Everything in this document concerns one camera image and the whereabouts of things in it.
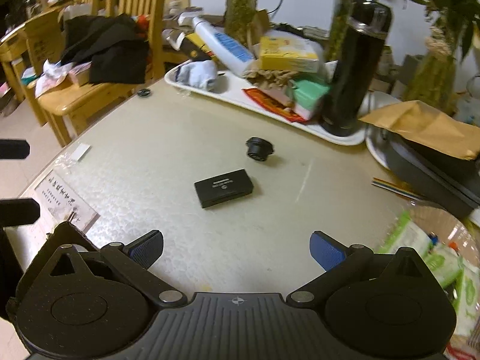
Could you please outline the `black rectangular box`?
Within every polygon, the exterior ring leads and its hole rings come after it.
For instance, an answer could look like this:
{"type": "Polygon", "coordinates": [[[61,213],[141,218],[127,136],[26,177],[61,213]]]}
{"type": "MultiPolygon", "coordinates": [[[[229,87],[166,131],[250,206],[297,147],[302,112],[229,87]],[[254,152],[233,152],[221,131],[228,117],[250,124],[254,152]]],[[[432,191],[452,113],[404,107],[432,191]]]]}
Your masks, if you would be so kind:
{"type": "Polygon", "coordinates": [[[254,189],[245,169],[200,180],[193,186],[203,209],[250,195],[254,189]]]}

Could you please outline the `printed paper card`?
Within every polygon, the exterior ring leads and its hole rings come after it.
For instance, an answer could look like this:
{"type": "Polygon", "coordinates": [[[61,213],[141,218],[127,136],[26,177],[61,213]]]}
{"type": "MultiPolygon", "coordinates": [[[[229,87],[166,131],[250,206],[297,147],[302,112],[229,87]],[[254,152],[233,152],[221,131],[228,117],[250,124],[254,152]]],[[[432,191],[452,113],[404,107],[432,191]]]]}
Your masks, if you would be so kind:
{"type": "Polygon", "coordinates": [[[99,214],[55,171],[50,171],[41,180],[34,193],[57,224],[67,221],[86,233],[99,218],[99,214]]]}

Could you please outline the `green wet wipes pack left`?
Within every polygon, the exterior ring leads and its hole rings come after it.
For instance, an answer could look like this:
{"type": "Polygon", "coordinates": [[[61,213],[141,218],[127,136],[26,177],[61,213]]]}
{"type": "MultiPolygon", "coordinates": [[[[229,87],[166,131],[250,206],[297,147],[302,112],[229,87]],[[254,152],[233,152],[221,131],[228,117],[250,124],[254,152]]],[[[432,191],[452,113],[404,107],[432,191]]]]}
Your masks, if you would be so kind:
{"type": "Polygon", "coordinates": [[[424,257],[432,245],[431,238],[412,219],[409,211],[404,211],[396,220],[393,230],[377,247],[380,254],[395,254],[399,248],[408,247],[424,257]]]}

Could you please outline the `green wet wipes pack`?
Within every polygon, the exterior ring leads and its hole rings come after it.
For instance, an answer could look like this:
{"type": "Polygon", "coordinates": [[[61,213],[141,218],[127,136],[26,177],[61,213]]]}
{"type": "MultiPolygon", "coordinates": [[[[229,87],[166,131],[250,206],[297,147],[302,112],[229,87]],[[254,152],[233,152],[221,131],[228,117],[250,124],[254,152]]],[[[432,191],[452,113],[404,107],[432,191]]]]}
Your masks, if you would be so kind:
{"type": "Polygon", "coordinates": [[[424,262],[443,289],[454,283],[462,271],[458,252],[444,244],[436,244],[424,262]]]}
{"type": "Polygon", "coordinates": [[[399,248],[408,247],[424,257],[432,245],[431,238],[412,219],[409,211],[404,211],[396,220],[393,230],[377,247],[380,254],[395,254],[399,248]]]}
{"type": "Polygon", "coordinates": [[[456,278],[453,306],[456,311],[457,336],[470,337],[479,318],[479,268],[461,260],[456,278]]]}

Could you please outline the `woven paper plate basket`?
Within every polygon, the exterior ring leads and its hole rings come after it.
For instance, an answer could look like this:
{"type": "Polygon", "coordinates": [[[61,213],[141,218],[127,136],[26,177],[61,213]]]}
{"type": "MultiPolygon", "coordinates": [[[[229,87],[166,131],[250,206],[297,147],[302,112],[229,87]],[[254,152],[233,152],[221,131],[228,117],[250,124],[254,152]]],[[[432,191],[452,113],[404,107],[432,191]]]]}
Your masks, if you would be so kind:
{"type": "MultiPolygon", "coordinates": [[[[456,250],[460,259],[465,259],[479,268],[479,242],[468,226],[436,206],[414,203],[408,211],[412,220],[430,237],[432,245],[429,252],[435,245],[444,244],[456,250]]],[[[452,305],[455,282],[445,289],[442,288],[452,305]]],[[[479,316],[470,337],[452,335],[446,356],[448,359],[479,358],[479,316]]]]}

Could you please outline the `green wet wipes pack middle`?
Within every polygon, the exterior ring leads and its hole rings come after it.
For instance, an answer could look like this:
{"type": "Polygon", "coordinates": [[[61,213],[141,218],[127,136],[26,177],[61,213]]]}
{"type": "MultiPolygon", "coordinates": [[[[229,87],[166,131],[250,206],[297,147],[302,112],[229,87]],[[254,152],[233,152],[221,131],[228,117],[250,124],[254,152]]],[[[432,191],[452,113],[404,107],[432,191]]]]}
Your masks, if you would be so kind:
{"type": "Polygon", "coordinates": [[[462,271],[458,252],[444,244],[436,244],[424,262],[443,289],[454,283],[462,271]]]}

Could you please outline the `white right serving tray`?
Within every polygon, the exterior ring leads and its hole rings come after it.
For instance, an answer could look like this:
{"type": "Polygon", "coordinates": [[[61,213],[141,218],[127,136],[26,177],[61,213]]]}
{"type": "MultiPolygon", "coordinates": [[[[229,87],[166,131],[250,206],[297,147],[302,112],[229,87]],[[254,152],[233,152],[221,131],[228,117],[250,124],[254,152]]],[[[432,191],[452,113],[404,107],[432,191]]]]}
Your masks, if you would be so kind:
{"type": "MultiPolygon", "coordinates": [[[[369,110],[374,111],[378,108],[386,107],[392,104],[400,103],[400,100],[396,97],[392,97],[390,94],[375,91],[371,94],[369,100],[369,110]]],[[[386,162],[386,140],[383,136],[383,131],[378,127],[369,124],[366,128],[365,142],[368,151],[374,157],[374,159],[385,169],[389,170],[386,162]]]]}

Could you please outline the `white serving tray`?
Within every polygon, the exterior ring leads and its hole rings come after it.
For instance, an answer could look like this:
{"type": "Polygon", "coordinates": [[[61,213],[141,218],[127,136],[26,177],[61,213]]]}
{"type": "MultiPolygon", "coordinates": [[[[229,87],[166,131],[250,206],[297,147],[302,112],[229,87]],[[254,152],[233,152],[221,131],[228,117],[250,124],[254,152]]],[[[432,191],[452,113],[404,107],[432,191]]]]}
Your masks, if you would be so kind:
{"type": "MultiPolygon", "coordinates": [[[[396,97],[392,97],[390,94],[375,91],[371,94],[369,100],[369,110],[374,111],[378,108],[386,107],[392,104],[400,103],[400,100],[396,97]]],[[[389,170],[386,162],[386,140],[383,136],[383,131],[378,127],[369,124],[366,128],[365,142],[368,151],[374,157],[374,159],[385,169],[389,170]]]]}
{"type": "Polygon", "coordinates": [[[177,89],[199,94],[208,98],[213,98],[220,102],[228,103],[230,105],[234,105],[236,107],[240,107],[242,109],[255,112],[262,116],[266,116],[270,119],[275,119],[286,125],[302,130],[306,133],[314,135],[315,137],[319,137],[322,140],[329,141],[330,143],[333,143],[338,146],[357,146],[365,142],[365,138],[366,138],[365,124],[361,125],[356,132],[352,133],[352,135],[335,136],[331,133],[328,133],[326,130],[323,129],[323,127],[320,127],[318,123],[301,124],[298,122],[289,122],[287,119],[279,115],[276,115],[271,111],[265,110],[244,93],[243,91],[244,89],[251,88],[251,86],[247,85],[248,82],[244,79],[241,79],[235,76],[230,71],[224,72],[219,77],[218,83],[213,92],[203,90],[200,88],[192,88],[190,86],[177,82],[176,81],[177,70],[188,63],[189,62],[182,63],[181,65],[178,65],[177,67],[174,67],[173,69],[168,71],[164,76],[165,82],[177,89]]]}

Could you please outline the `black round lens cap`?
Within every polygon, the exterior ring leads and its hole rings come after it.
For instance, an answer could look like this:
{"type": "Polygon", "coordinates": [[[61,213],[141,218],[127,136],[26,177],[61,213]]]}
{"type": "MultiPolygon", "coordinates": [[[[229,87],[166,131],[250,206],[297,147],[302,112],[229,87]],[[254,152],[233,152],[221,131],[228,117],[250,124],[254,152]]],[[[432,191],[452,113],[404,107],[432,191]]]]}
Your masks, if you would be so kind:
{"type": "Polygon", "coordinates": [[[257,162],[265,162],[274,153],[271,142],[260,137],[251,137],[246,142],[247,156],[257,162]]]}

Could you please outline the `dark grey zip case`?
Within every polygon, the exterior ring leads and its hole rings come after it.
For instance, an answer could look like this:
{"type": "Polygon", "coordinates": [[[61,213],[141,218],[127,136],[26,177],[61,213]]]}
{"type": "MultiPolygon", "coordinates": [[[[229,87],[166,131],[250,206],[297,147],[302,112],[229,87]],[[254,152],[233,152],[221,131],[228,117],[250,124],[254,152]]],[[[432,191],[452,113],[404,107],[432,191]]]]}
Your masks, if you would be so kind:
{"type": "Polygon", "coordinates": [[[479,158],[459,159],[382,131],[389,169],[459,219],[479,208],[479,158]]]}

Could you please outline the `small black button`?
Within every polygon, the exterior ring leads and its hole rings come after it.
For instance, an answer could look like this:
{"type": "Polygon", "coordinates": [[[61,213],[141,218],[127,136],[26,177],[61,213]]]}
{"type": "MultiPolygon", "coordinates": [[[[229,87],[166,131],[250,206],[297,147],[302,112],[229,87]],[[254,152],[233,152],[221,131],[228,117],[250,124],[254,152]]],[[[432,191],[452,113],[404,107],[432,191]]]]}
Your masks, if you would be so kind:
{"type": "Polygon", "coordinates": [[[139,91],[137,91],[137,96],[140,96],[141,98],[146,98],[151,95],[151,90],[149,88],[141,88],[139,91]]]}

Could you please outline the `black cloth on chair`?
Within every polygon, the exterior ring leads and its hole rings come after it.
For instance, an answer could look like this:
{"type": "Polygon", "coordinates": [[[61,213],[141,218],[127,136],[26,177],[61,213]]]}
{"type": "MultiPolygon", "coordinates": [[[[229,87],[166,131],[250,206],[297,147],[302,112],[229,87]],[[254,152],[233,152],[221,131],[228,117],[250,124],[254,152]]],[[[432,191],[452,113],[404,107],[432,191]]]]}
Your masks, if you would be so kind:
{"type": "Polygon", "coordinates": [[[89,83],[145,82],[150,45],[131,16],[77,16],[65,22],[64,31],[61,63],[89,63],[89,83]]]}

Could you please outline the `green wet wipes pack right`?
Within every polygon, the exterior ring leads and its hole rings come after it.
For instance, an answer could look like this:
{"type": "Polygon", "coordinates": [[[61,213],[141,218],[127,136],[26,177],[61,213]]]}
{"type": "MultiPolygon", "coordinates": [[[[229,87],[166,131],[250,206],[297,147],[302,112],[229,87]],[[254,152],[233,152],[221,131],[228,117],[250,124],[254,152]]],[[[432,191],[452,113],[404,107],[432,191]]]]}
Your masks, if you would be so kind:
{"type": "Polygon", "coordinates": [[[479,318],[479,268],[461,260],[456,278],[453,306],[456,311],[457,336],[470,337],[479,318]]]}

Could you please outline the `red packet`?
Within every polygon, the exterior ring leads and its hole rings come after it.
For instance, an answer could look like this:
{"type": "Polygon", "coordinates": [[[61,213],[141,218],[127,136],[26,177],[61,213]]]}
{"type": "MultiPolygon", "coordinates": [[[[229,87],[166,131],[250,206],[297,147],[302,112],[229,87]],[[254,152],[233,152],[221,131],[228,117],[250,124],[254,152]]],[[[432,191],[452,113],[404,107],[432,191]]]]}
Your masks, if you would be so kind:
{"type": "Polygon", "coordinates": [[[261,106],[264,110],[270,111],[277,116],[288,120],[293,123],[305,123],[306,120],[300,115],[292,111],[288,106],[284,106],[281,102],[278,102],[273,97],[265,94],[258,88],[243,88],[242,91],[256,104],[261,106]]]}

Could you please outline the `brown paper envelope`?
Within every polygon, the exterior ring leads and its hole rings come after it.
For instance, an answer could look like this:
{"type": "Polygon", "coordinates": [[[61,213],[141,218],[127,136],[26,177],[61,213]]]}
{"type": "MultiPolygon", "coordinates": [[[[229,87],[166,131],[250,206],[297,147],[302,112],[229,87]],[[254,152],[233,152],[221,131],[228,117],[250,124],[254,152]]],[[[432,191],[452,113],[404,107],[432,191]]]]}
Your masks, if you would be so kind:
{"type": "Polygon", "coordinates": [[[453,158],[474,160],[479,156],[479,127],[457,121],[425,102],[384,106],[360,121],[453,158]]]}

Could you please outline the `green white tissue pack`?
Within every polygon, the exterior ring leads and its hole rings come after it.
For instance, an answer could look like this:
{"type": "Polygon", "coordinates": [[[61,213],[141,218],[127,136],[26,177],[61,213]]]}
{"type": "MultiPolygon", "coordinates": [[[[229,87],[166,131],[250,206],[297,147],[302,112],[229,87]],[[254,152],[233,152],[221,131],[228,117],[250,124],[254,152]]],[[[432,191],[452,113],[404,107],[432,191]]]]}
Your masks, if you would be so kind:
{"type": "Polygon", "coordinates": [[[330,85],[317,76],[297,76],[290,81],[294,112],[304,120],[310,120],[320,108],[321,100],[330,85]]]}

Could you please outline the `black thermos bottle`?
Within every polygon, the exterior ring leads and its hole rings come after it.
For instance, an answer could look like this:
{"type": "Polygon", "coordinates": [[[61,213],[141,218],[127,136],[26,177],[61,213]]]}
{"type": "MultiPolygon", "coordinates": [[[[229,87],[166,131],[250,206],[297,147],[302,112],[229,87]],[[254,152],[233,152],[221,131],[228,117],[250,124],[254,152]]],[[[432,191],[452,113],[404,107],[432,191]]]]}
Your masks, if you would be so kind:
{"type": "Polygon", "coordinates": [[[376,0],[354,0],[329,92],[321,101],[319,125],[337,137],[358,129],[357,114],[383,53],[391,8],[376,0]]]}

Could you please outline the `white left serving tray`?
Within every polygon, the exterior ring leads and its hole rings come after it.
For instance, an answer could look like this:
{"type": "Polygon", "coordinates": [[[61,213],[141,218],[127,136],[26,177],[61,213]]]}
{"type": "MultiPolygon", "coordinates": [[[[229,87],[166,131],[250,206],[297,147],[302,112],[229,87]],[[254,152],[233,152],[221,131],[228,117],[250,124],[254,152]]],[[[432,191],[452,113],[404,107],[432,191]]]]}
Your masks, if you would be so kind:
{"type": "Polygon", "coordinates": [[[177,82],[176,81],[177,70],[188,63],[189,62],[182,63],[181,65],[178,65],[177,67],[174,67],[173,69],[168,71],[164,76],[165,82],[177,89],[199,94],[208,98],[213,98],[220,102],[228,103],[230,105],[234,105],[236,107],[240,107],[242,109],[255,112],[262,116],[266,116],[270,119],[275,119],[286,125],[302,130],[306,133],[314,135],[315,137],[319,137],[322,140],[329,141],[330,143],[333,143],[338,146],[357,146],[365,142],[365,138],[366,138],[365,124],[361,125],[356,132],[352,133],[352,135],[335,136],[331,133],[328,133],[326,130],[323,129],[323,127],[320,127],[318,123],[301,124],[298,122],[289,122],[287,119],[279,115],[276,115],[271,111],[265,110],[244,93],[243,91],[244,89],[251,88],[251,86],[247,85],[248,82],[244,79],[241,79],[235,76],[230,71],[224,72],[219,77],[218,83],[213,92],[203,90],[200,88],[192,88],[190,86],[177,82]]]}

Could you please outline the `white rolled sock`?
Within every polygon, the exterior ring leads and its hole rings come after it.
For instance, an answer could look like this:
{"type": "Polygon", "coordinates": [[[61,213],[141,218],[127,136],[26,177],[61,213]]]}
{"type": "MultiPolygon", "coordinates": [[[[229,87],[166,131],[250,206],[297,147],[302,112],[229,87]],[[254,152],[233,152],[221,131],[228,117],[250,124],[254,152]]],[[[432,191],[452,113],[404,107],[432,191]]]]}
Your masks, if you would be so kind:
{"type": "Polygon", "coordinates": [[[218,69],[212,60],[193,61],[179,67],[176,82],[192,88],[213,91],[216,88],[218,69]]]}

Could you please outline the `wooden chair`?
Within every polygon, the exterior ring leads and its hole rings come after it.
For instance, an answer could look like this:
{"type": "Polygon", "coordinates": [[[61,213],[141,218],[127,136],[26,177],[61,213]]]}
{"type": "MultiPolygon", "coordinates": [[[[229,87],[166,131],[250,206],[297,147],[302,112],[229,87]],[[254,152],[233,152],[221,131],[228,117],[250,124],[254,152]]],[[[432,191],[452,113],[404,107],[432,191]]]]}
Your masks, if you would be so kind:
{"type": "MultiPolygon", "coordinates": [[[[164,29],[165,0],[120,0],[119,12],[127,14],[145,14],[150,19],[148,28],[148,42],[150,46],[149,63],[145,71],[147,81],[159,80],[165,74],[164,50],[162,31],[164,29]]],[[[16,77],[17,87],[22,90],[33,113],[40,125],[48,124],[54,132],[58,144],[67,146],[72,138],[68,132],[65,119],[68,119],[77,135],[83,133],[89,127],[89,120],[97,113],[105,111],[121,103],[138,89],[133,84],[86,84],[77,87],[74,84],[64,82],[39,98],[35,98],[33,84],[23,85],[20,77],[24,72],[22,54],[28,52],[30,61],[35,59],[33,42],[43,41],[47,38],[47,31],[54,31],[54,40],[47,41],[46,50],[53,57],[59,56],[59,30],[53,24],[51,11],[30,19],[25,23],[32,25],[32,29],[22,28],[17,33],[9,36],[15,38],[13,46],[3,44],[1,46],[1,65],[7,78],[16,77]]]]}

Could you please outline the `glass vase bamboo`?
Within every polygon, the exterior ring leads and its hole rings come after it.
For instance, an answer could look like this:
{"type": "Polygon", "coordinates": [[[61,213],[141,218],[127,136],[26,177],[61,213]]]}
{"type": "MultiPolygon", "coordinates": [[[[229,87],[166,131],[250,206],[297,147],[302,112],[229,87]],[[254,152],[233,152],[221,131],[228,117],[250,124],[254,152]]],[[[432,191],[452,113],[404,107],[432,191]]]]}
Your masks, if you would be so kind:
{"type": "Polygon", "coordinates": [[[404,101],[422,101],[448,115],[455,111],[456,43],[432,26],[425,38],[426,55],[418,63],[403,92],[404,101]]]}
{"type": "Polygon", "coordinates": [[[329,28],[329,40],[325,49],[325,60],[338,59],[347,30],[347,17],[353,0],[334,0],[333,16],[329,28]]]}

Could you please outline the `yellow cardboard box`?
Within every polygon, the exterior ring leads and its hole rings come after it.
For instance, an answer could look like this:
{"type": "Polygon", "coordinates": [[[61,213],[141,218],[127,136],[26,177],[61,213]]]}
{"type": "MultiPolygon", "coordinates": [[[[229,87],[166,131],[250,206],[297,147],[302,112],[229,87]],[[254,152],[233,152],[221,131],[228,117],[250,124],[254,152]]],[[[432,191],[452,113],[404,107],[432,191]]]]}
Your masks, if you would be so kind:
{"type": "Polygon", "coordinates": [[[270,31],[259,40],[258,63],[262,70],[316,73],[323,68],[323,49],[297,35],[270,31]]]}

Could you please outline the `white blue lotion bottle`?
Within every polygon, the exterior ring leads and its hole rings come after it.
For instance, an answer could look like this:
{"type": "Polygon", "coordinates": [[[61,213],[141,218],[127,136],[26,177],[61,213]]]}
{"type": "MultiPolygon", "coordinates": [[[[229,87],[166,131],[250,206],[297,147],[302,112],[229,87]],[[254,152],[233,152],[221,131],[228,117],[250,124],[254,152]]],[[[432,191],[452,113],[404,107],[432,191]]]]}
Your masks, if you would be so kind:
{"type": "Polygon", "coordinates": [[[256,60],[249,49],[215,28],[201,16],[200,12],[181,13],[178,24],[191,27],[219,61],[238,77],[242,77],[256,60]]]}

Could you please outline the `glass vase with bamboo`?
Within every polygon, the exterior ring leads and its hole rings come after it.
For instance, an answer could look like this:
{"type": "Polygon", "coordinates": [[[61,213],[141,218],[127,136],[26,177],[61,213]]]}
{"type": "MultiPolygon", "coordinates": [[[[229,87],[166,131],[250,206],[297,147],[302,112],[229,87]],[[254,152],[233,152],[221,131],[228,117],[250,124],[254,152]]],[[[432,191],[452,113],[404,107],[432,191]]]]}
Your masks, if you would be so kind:
{"type": "Polygon", "coordinates": [[[256,7],[257,0],[225,0],[224,31],[245,47],[256,7]]]}

